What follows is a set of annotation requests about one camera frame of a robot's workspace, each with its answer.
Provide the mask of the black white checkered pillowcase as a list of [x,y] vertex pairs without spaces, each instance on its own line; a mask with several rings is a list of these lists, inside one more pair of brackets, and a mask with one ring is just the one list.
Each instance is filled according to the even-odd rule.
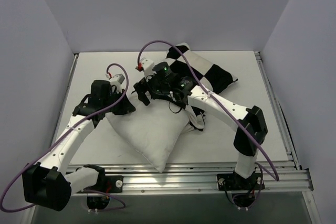
[[[231,84],[238,81],[238,78],[235,75],[191,51],[188,44],[181,43],[176,47],[187,58],[187,61],[193,68],[198,80],[212,92],[220,94]],[[171,70],[174,73],[179,74],[180,77],[193,77],[184,58],[175,50],[175,48],[170,47],[168,49],[165,61],[170,66]],[[205,112],[189,105],[186,106],[185,111],[189,118],[190,125],[194,129],[202,131],[205,126]]]

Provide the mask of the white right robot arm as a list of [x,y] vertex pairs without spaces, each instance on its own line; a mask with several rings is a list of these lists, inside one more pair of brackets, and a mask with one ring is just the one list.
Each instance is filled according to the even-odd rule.
[[199,130],[205,126],[203,114],[210,114],[235,132],[233,145],[238,160],[233,175],[236,187],[244,189],[252,182],[259,147],[268,133],[261,108],[248,108],[231,102],[200,85],[190,76],[174,73],[167,62],[155,64],[143,59],[136,69],[144,73],[134,85],[140,101],[148,106],[151,100],[165,100],[185,110],[191,125]]

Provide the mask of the white pillow insert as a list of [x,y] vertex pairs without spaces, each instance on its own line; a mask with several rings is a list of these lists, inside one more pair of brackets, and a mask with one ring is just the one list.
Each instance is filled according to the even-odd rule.
[[135,111],[106,114],[116,133],[141,154],[158,172],[163,172],[180,134],[193,131],[185,111],[164,100],[144,105],[136,94],[128,96]]

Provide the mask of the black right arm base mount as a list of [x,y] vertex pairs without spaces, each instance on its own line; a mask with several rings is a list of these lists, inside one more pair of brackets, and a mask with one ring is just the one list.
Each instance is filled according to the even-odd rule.
[[249,211],[265,189],[264,174],[261,165],[259,172],[253,171],[248,178],[243,178],[236,172],[227,174],[217,174],[217,187],[223,191],[230,204],[238,210]]

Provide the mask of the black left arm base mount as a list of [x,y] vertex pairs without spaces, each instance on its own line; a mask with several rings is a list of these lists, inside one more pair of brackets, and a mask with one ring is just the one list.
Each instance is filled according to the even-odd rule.
[[85,165],[74,172],[71,184],[73,193],[97,194],[87,196],[86,207],[95,213],[126,208],[123,200],[113,196],[123,190],[123,176],[107,176],[105,169],[97,165]]

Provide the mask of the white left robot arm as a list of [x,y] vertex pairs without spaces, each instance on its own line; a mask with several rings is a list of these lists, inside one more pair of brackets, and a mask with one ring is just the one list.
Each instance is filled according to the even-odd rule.
[[84,190],[105,193],[107,178],[104,168],[84,165],[70,174],[70,161],[86,137],[107,113],[124,115],[135,110],[122,88],[123,76],[95,80],[90,93],[74,108],[62,135],[51,149],[22,174],[24,198],[27,202],[56,211],[65,208],[70,197]]

